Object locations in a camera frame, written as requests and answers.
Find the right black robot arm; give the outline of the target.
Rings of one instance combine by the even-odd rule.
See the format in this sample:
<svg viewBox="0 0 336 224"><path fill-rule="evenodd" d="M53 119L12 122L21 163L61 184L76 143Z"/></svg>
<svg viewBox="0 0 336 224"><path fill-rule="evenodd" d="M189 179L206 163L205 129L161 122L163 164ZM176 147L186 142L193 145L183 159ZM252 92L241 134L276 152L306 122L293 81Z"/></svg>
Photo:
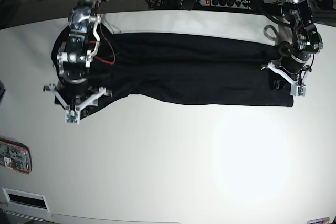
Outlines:
<svg viewBox="0 0 336 224"><path fill-rule="evenodd" d="M55 96L67 124L79 124L89 108L99 105L102 96L112 96L112 91L101 83L109 73L91 68L94 60L114 63L98 56L102 42L107 42L100 11L100 3L105 1L78 0L69 14L68 26L54 44L52 56L59 81L45 85L43 90Z"/></svg>

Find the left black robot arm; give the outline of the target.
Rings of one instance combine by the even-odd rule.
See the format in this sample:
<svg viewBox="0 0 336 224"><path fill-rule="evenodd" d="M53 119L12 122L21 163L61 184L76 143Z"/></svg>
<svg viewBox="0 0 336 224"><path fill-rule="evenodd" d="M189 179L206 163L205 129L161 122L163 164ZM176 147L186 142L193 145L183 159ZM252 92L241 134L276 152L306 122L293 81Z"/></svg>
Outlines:
<svg viewBox="0 0 336 224"><path fill-rule="evenodd" d="M282 2L281 14L286 22L281 22L269 15L264 9L264 1L256 0L259 10L272 22L288 27L292 32L292 42L283 41L276 48L280 57L264 65L281 76L273 81L273 88L280 89L284 82L290 84L290 94L294 97L304 96L306 93L305 80L312 71L307 64L313 60L323 48L321 35L313 21L311 7L307 0L278 0Z"/></svg>

